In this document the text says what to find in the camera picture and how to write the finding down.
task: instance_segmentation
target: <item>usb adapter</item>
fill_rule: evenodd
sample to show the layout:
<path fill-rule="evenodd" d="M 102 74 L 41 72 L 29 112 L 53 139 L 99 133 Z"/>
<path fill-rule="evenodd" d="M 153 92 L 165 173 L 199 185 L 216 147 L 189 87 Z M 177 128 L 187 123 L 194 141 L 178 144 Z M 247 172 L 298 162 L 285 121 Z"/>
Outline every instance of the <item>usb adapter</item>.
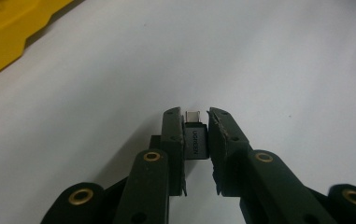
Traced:
<path fill-rule="evenodd" d="M 186 112 L 186 122 L 184 124 L 186 160 L 206 160 L 209 158 L 207 149 L 207 128 L 201 123 L 200 112 Z"/>

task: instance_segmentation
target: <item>white surface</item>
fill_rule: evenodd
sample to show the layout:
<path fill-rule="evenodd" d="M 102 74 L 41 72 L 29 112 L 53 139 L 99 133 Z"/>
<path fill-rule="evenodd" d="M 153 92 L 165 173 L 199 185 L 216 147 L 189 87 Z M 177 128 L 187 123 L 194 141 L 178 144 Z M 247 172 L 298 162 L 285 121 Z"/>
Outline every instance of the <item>white surface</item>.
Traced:
<path fill-rule="evenodd" d="M 0 223 L 39 223 L 67 187 L 108 187 L 171 107 L 231 112 L 309 187 L 356 185 L 356 1 L 91 0 L 0 73 Z M 210 161 L 170 223 L 243 223 Z"/>

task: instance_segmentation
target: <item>yellow object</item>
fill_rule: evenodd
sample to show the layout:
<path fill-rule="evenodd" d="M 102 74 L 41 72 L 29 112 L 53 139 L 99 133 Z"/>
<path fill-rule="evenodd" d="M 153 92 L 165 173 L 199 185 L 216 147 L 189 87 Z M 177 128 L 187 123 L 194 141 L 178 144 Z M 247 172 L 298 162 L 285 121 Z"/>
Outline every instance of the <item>yellow object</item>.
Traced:
<path fill-rule="evenodd" d="M 0 0 L 0 70 L 19 58 L 26 38 L 73 0 Z"/>

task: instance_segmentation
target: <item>yellow plastic container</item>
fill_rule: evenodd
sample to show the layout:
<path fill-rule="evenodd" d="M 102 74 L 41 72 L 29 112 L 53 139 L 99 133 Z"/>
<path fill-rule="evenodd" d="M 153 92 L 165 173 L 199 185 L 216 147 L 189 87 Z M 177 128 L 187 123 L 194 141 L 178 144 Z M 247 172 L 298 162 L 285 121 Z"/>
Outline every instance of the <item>yellow plastic container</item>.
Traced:
<path fill-rule="evenodd" d="M 26 38 L 73 0 L 0 0 L 0 70 L 19 58 Z"/>

